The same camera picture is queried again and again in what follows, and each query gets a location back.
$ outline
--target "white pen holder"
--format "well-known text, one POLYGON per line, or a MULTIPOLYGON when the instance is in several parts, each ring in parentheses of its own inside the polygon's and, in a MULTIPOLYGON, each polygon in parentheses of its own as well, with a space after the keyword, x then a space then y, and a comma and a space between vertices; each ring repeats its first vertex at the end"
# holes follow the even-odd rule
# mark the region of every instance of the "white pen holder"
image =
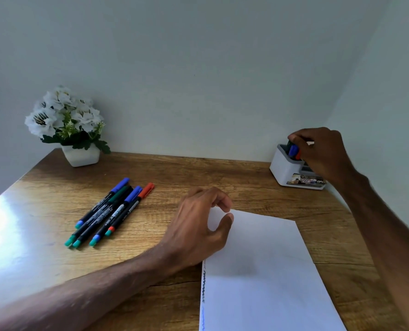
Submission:
POLYGON ((286 154, 286 145, 278 144, 270 170, 281 186, 306 189, 324 189, 325 180, 315 174, 303 160, 292 160, 286 154))

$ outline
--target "person's right arm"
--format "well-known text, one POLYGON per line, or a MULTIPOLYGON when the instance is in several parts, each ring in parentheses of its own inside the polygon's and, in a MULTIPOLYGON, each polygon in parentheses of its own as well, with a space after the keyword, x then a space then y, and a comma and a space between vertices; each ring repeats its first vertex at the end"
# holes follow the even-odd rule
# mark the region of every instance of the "person's right arm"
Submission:
POLYGON ((289 140, 301 149, 301 159, 330 182, 349 206, 381 278, 409 325, 409 229, 353 167, 338 131, 302 129, 289 135, 289 140))

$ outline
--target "flower pot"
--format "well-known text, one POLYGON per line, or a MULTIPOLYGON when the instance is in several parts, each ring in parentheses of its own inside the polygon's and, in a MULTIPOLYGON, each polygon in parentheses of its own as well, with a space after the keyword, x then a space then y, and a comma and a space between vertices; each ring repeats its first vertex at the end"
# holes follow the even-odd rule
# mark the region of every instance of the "flower pot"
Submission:
POLYGON ((91 144, 88 150, 85 149, 73 149, 73 146, 63 146, 65 158, 73 167, 92 165, 99 161, 100 150, 96 145, 91 144))

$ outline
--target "wooden desk surface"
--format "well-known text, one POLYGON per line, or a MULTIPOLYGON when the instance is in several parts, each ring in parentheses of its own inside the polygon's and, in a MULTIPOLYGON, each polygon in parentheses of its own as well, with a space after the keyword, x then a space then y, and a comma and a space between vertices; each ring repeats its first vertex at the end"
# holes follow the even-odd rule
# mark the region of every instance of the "wooden desk surface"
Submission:
MULTIPOLYGON (((349 331, 406 330, 348 211, 327 191, 281 187, 263 162, 113 153, 72 168, 54 150, 0 196, 0 306, 132 258, 155 245, 191 186, 234 209, 295 220, 349 331), (156 188, 110 239, 67 249, 75 222, 123 177, 156 188)), ((201 265, 153 285, 94 330, 198 330, 201 265)))

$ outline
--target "bouquet of white flowers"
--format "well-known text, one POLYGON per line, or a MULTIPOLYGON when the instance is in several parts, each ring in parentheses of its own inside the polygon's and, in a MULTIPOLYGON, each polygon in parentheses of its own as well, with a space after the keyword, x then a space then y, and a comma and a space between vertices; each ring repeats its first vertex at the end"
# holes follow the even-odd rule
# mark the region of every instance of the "bouquet of white flowers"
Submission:
POLYGON ((92 100, 77 98, 68 88, 59 86, 35 104, 25 124, 43 143, 86 150, 93 143, 102 152, 111 153, 107 142, 100 140, 103 117, 92 105, 92 100))

